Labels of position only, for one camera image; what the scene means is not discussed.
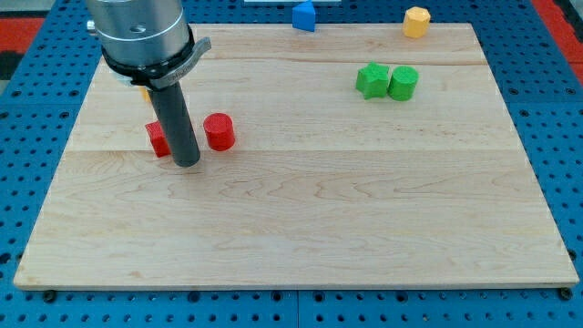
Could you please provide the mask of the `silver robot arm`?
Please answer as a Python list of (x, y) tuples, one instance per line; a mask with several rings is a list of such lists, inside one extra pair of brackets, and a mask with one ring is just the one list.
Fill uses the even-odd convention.
[(144, 81), (182, 64), (195, 45), (180, 0), (86, 0), (113, 71)]

